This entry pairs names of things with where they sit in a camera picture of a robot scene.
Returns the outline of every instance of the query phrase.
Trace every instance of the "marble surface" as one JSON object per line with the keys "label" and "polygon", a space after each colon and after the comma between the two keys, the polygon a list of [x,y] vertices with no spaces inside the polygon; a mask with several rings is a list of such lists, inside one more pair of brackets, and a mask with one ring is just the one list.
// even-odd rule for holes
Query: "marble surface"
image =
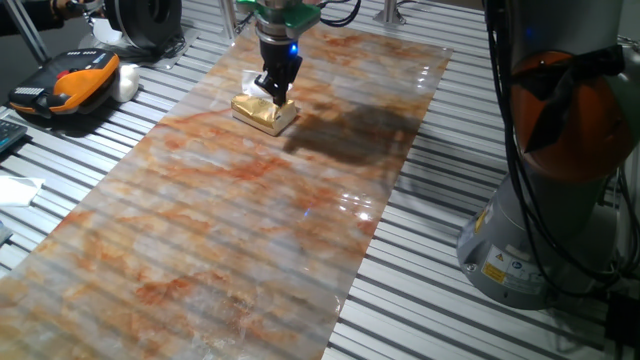
{"label": "marble surface", "polygon": [[1,359],[317,359],[450,50],[316,26],[271,137],[245,31],[10,275]]}

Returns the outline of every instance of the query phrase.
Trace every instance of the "gold block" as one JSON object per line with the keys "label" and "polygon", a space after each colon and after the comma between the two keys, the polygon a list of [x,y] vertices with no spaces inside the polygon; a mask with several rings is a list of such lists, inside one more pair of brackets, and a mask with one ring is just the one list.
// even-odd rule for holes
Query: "gold block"
{"label": "gold block", "polygon": [[255,96],[236,95],[231,100],[233,117],[260,129],[271,136],[277,136],[298,114],[293,100],[282,107]]}

